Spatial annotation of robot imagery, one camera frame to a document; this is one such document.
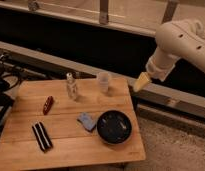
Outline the white gripper wrist block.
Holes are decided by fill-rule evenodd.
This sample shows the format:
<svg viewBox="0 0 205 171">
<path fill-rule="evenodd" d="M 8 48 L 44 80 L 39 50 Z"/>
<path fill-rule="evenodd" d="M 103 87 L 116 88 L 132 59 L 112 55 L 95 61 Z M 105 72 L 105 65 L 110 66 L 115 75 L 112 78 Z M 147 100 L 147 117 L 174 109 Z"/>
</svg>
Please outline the white gripper wrist block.
<svg viewBox="0 0 205 171">
<path fill-rule="evenodd" d="M 146 64 L 147 72 L 142 72 L 139 75 L 138 79 L 134 83 L 133 90 L 135 92 L 142 90 L 151 82 L 151 78 L 159 79 L 164 82 L 167 76 L 174 69 L 178 60 L 178 56 L 166 53 L 160 48 L 157 48 L 153 55 L 148 59 Z"/>
</svg>

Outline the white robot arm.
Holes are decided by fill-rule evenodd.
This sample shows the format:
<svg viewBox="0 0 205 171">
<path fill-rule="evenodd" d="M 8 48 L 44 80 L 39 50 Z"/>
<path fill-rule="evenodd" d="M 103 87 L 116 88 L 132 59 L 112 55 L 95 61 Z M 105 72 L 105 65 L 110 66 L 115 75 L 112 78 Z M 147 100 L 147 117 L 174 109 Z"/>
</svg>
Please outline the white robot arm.
<svg viewBox="0 0 205 171">
<path fill-rule="evenodd" d="M 184 19 L 163 23 L 156 31 L 157 48 L 133 85 L 139 92 L 153 79 L 164 81 L 178 60 L 184 59 L 205 73 L 205 40 L 199 20 Z"/>
</svg>

